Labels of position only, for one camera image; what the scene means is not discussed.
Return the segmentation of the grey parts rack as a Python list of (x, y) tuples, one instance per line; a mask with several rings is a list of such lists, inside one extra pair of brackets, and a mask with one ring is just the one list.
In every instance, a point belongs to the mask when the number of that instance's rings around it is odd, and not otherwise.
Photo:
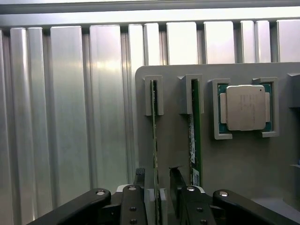
[[(180, 225), (170, 191), (170, 169), (190, 182), (188, 117), (191, 80), (199, 81), (202, 185), (207, 195), (233, 191), (300, 225), (300, 62), (143, 66), (135, 75), (139, 163), (151, 190), (156, 221), (151, 80), (157, 81), (157, 162), (161, 224)], [(270, 84), (271, 131), (220, 133), (218, 85)]]

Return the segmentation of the spare silver CPU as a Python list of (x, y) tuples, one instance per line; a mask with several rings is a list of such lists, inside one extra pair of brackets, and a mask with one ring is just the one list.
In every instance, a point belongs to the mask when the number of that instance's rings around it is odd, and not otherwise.
[(220, 133), (272, 130), (270, 84), (220, 84), (217, 95)]

